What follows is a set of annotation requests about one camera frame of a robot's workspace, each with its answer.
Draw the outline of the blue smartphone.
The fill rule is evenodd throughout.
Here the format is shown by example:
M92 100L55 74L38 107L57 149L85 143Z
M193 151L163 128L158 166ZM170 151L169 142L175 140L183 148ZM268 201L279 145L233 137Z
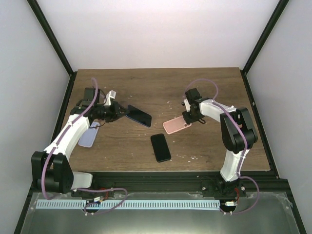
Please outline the blue smartphone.
M126 114L126 117L142 124L146 127L151 127L152 123L152 116L132 105L127 106L128 113Z

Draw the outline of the pink phone case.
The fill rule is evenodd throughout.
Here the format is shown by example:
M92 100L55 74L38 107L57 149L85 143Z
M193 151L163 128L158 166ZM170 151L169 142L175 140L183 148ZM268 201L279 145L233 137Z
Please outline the pink phone case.
M186 129L188 127L191 127L191 123L187 124L183 116L179 116L176 118L173 118L169 121L166 121L163 123L163 128L165 132L169 135L179 132L183 129Z

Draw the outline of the lavender phone case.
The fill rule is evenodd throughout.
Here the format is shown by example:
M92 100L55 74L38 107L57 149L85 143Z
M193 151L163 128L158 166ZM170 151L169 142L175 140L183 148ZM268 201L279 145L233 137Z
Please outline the lavender phone case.
M100 123L94 121L91 124L91 126L80 137L78 141L78 146L91 148L96 139L99 127L100 127Z

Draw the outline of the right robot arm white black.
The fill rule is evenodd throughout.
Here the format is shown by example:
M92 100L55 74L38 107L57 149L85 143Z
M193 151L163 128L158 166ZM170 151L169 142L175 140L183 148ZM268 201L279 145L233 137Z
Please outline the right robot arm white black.
M249 110L245 107L226 106L211 98L203 98L196 88L185 92L182 105L186 108L182 116L188 125L194 122L205 123L204 117L220 123L226 155L216 189L221 196L230 195L241 175L240 171L247 153L258 141Z

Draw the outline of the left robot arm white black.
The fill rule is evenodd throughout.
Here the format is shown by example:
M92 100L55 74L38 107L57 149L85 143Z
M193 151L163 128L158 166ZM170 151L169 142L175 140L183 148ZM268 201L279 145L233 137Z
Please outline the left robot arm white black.
M47 192L65 194L82 189L89 197L99 193L100 185L93 181L90 173L72 171L69 160L82 135L90 130L95 120L114 122L128 113L116 100L111 90L100 102L102 90L85 88L84 97L70 111L70 115L58 136L42 152L36 151L31 157L32 185Z

